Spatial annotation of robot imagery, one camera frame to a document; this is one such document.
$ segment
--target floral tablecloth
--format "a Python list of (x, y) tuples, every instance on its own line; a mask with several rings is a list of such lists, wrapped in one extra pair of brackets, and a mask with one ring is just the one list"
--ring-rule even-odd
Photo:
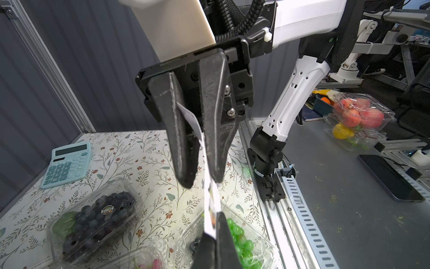
[[(90, 169), (83, 180), (51, 189), (40, 189), (38, 181), (0, 219), (0, 269), (50, 265), (46, 222), (117, 176), (126, 177), (144, 201), (142, 218), (133, 230), (99, 253), (90, 267), (113, 260), (158, 236), (168, 242), (168, 267), (186, 268), (174, 246), (203, 209), (203, 165), (198, 167), (193, 188), (185, 189), (175, 178), (164, 130), (84, 134), (80, 141), (91, 142), (92, 150)], [(228, 152), (219, 192), (224, 203), (266, 233), (239, 134)]]

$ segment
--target screw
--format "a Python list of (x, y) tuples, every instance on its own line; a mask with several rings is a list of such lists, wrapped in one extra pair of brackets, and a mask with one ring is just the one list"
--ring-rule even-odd
[(227, 117), (234, 117), (236, 115), (236, 110), (234, 108), (230, 108), (227, 110)]
[(230, 93), (230, 86), (225, 85), (224, 95), (228, 95)]

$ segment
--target calculator display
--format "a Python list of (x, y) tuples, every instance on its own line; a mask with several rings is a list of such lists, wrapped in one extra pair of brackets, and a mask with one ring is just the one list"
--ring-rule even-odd
[(65, 148), (65, 149), (57, 150), (55, 152), (55, 156), (59, 156), (59, 155), (63, 155), (71, 152), (78, 152), (79, 150), (84, 150), (84, 149), (86, 149), (86, 145), (80, 145), (72, 148)]

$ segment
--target plastic fruit container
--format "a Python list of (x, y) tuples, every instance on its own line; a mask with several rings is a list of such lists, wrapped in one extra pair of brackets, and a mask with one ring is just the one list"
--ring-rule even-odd
[[(239, 228), (243, 229), (243, 233), (233, 239), (235, 245), (240, 248), (240, 250), (238, 248), (236, 250), (243, 268), (274, 269), (279, 261), (278, 249), (227, 205), (221, 203), (221, 209), (229, 226), (231, 227), (231, 221), (233, 221), (238, 227), (237, 229), (233, 227), (233, 232), (240, 231)], [(183, 260), (188, 262), (190, 266), (193, 263), (193, 255), (198, 248), (199, 238), (203, 234), (203, 223), (202, 211), (178, 238), (178, 251), (182, 254)]]
[(141, 209), (141, 198), (125, 178), (108, 181), (48, 222), (54, 264), (81, 268), (106, 240), (134, 225)]
[(333, 113), (344, 126), (356, 131), (381, 130), (388, 122), (395, 121), (394, 112), (363, 93), (337, 94)]
[(324, 121), (326, 122), (324, 131), (348, 151), (366, 150), (378, 141), (386, 140), (385, 132), (365, 129), (356, 131), (340, 123), (333, 113), (325, 115)]
[(166, 269), (166, 260), (155, 247), (141, 247), (97, 269)]

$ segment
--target table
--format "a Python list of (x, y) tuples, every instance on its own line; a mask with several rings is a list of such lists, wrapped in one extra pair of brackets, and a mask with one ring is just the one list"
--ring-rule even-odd
[[(184, 189), (175, 179), (164, 130), (84, 134), (78, 139), (81, 141), (91, 142), (92, 151), (83, 180), (51, 189), (40, 189), (39, 180), (0, 219), (0, 269), (38, 269), (51, 264), (46, 222), (117, 176), (127, 178), (142, 197), (142, 218), (133, 231), (127, 231), (116, 244), (100, 252), (91, 267), (158, 236), (168, 243), (168, 267), (187, 268), (176, 252), (175, 242), (203, 209), (203, 165), (198, 167), (193, 188)], [(228, 152), (219, 193), (224, 203), (266, 234), (239, 134)]]
[(429, 268), (430, 204), (395, 202), (323, 121), (303, 123), (291, 127), (283, 153), (339, 267)]

